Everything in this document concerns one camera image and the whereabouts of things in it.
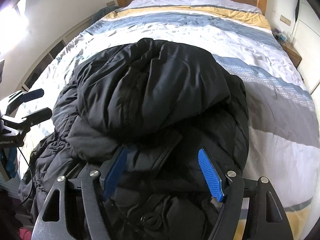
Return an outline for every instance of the wooden nightstand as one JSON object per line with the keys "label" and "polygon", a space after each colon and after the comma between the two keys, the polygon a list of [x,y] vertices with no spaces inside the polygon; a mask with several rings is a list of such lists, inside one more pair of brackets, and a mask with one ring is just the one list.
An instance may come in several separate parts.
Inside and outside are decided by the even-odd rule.
{"label": "wooden nightstand", "polygon": [[288,54],[293,65],[297,68],[302,60],[302,58],[299,55],[299,53],[297,52],[297,50],[293,47],[293,45],[291,43],[288,43],[288,42],[282,42],[281,47]]}

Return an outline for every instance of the sunlight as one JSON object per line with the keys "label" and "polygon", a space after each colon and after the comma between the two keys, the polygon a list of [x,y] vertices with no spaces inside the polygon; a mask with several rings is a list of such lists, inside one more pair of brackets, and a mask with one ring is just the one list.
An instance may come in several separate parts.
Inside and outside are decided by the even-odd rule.
{"label": "sunlight", "polygon": [[18,9],[20,15],[14,8],[4,8],[0,12],[0,54],[14,48],[27,33],[26,0],[19,1]]}

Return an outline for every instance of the dark clothing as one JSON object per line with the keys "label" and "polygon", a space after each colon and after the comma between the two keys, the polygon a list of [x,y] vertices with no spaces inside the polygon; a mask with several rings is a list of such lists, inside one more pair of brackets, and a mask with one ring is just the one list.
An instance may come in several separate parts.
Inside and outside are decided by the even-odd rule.
{"label": "dark clothing", "polygon": [[[52,120],[55,132],[30,158],[36,192],[26,205],[33,218],[58,176],[82,176],[126,144],[115,205],[106,206],[119,239],[207,236],[217,210],[198,151],[207,147],[223,172],[242,174],[249,149],[241,79],[204,49],[149,38],[106,49],[77,66]],[[28,171],[20,185],[23,198],[30,185]],[[141,229],[141,216],[150,212],[161,217],[157,232]]]}

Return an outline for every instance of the bed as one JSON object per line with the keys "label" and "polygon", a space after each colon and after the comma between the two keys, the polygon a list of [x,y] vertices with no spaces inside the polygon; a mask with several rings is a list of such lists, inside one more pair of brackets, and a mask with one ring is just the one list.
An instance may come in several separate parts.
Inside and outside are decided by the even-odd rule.
{"label": "bed", "polygon": [[[294,239],[308,234],[319,217],[320,160],[315,106],[300,74],[273,38],[264,17],[267,0],[117,0],[117,9],[74,38],[35,82],[44,97],[23,104],[18,117],[53,108],[73,69],[99,51],[149,37],[209,51],[246,87],[250,149],[244,178],[266,176],[288,216]],[[23,153],[29,157],[54,131],[51,120],[32,127]],[[18,156],[20,176],[27,165]],[[248,209],[244,199],[235,239],[241,239]]]}

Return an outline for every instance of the silver bolt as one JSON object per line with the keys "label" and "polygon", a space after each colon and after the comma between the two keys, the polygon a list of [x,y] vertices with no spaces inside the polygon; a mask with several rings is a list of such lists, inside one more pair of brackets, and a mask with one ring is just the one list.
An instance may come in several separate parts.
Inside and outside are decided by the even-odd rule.
{"label": "silver bolt", "polygon": [[57,181],[58,181],[58,182],[63,182],[65,179],[66,179],[66,177],[62,175],[62,176],[59,176],[59,177],[57,178]]}
{"label": "silver bolt", "polygon": [[90,171],[90,176],[95,177],[99,175],[99,171]]}
{"label": "silver bolt", "polygon": [[268,180],[268,178],[266,178],[266,177],[261,177],[261,182],[262,182],[262,183],[268,183],[269,180]]}
{"label": "silver bolt", "polygon": [[227,175],[231,178],[234,178],[237,174],[234,171],[228,171]]}

